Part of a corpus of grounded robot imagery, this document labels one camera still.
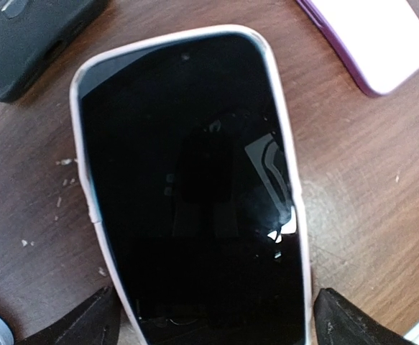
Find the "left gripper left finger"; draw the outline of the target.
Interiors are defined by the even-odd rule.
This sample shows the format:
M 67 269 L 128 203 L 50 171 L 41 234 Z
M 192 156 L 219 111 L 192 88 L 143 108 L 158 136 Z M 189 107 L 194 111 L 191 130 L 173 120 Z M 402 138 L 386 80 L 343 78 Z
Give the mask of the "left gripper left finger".
M 21 345 L 117 344 L 121 302 L 112 286 L 103 287 L 60 320 L 19 341 Z

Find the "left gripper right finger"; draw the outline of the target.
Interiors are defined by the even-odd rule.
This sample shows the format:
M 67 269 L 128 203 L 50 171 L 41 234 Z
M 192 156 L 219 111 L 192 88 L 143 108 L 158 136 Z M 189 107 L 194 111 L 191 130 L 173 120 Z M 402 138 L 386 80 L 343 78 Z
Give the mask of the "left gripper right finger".
M 314 302 L 319 345 L 408 345 L 409 340 L 384 327 L 333 288 L 322 288 Z

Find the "purple phone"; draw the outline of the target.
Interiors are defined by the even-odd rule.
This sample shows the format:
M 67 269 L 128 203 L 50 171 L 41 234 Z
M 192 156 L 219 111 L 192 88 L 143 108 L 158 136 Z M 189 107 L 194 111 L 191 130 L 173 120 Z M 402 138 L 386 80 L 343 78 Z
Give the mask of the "purple phone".
M 419 18 L 407 1 L 299 1 L 368 96 L 419 71 Z

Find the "black phone case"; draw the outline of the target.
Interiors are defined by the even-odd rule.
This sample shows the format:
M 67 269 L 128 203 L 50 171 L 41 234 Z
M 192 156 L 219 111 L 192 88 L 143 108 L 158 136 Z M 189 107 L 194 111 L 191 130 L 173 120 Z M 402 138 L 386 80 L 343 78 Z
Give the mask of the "black phone case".
M 0 102 L 22 97 L 107 1 L 0 1 Z

